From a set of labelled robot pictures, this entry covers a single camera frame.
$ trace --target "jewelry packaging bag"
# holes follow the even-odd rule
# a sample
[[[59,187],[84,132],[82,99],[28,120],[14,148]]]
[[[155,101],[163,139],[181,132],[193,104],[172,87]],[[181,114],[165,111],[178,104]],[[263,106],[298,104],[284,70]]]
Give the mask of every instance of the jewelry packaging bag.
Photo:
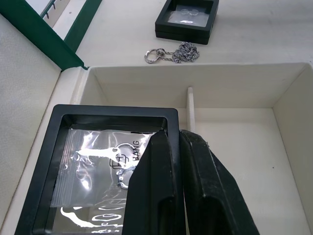
[[[151,135],[69,129],[51,202],[58,207],[53,231],[121,234],[128,182]]]
[[[177,5],[167,22],[205,27],[209,19],[204,7]]]

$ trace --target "white surface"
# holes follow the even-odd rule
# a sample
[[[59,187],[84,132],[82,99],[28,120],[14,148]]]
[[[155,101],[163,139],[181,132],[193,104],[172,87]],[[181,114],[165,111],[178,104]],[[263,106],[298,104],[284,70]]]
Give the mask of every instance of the white surface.
[[[313,231],[313,71],[306,68],[274,106],[305,213]]]
[[[86,66],[148,65],[146,51],[174,51],[158,39],[155,21],[165,0],[103,0],[78,50]],[[221,0],[208,45],[196,63],[312,61],[312,0]],[[171,65],[160,61],[158,65]]]
[[[56,0],[54,2],[54,5],[50,7],[47,14],[44,16],[44,21],[50,26],[53,27],[54,24],[59,19],[60,15],[68,5],[69,0]]]
[[[75,100],[81,104],[179,107],[179,125],[186,128],[190,113],[187,89],[192,85],[196,131],[235,177],[260,234],[309,235],[271,108],[304,68],[308,66],[98,67],[91,68],[87,81],[80,83]],[[217,105],[236,108],[207,108]],[[293,119],[289,122],[297,125]]]
[[[53,26],[53,30],[64,40],[86,0],[70,0]]]
[[[51,0],[26,0],[26,2],[40,15]]]
[[[104,98],[111,105],[186,108],[187,88],[192,86],[196,108],[200,102],[206,108],[270,108],[303,67],[304,64],[188,64],[91,70],[101,78]],[[153,104],[147,97],[154,99]]]
[[[236,179],[260,235],[309,235],[273,110],[195,113],[197,133]]]
[[[35,141],[29,152],[29,157],[27,159],[27,163],[25,165],[25,169],[19,185],[12,199],[10,209],[6,215],[2,229],[0,230],[1,235],[12,235],[15,232],[53,107],[57,104],[71,103],[72,94],[76,92],[76,83],[80,82],[85,72],[86,71],[82,68],[71,68],[61,73],[61,76],[58,79],[58,82],[53,91],[49,105],[45,111],[45,115],[39,126]]]
[[[0,15],[0,225],[60,74]]]

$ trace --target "white wall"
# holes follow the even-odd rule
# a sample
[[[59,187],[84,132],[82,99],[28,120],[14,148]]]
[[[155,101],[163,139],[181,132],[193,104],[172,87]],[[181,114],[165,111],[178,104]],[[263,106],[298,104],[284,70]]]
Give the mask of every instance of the white wall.
[[[0,15],[0,226],[60,71]]]

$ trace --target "black frame box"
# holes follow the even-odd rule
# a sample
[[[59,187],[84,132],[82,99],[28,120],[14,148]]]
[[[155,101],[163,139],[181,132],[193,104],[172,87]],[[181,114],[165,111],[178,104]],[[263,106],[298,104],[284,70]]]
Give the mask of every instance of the black frame box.
[[[186,25],[182,23],[171,23],[168,21],[170,14],[176,10],[178,5],[185,6],[182,14],[192,11],[193,8],[204,9],[209,14],[205,26]],[[208,44],[213,23],[218,10],[219,0],[167,0],[156,20],[156,37],[173,39],[183,42]]]
[[[179,159],[179,122],[175,109],[57,105],[54,107],[43,145],[19,219],[16,235],[50,234],[55,218],[51,199],[69,128],[122,130],[133,132],[163,131],[170,145],[173,176],[172,208],[175,235],[185,234],[185,216]]]

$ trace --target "silver necklace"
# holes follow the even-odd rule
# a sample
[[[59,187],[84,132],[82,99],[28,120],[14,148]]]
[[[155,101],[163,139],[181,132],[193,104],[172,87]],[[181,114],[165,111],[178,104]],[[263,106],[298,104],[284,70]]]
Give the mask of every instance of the silver necklace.
[[[154,51],[156,52],[156,59],[149,60],[148,59],[149,54]],[[167,58],[165,55],[171,55],[172,58]],[[173,61],[176,64],[180,64],[182,61],[194,62],[196,59],[199,58],[199,56],[200,53],[197,51],[195,45],[193,45],[192,43],[183,42],[180,44],[179,48],[175,52],[168,52],[163,48],[149,50],[145,54],[145,61],[148,64],[153,64],[161,59],[166,61]]]

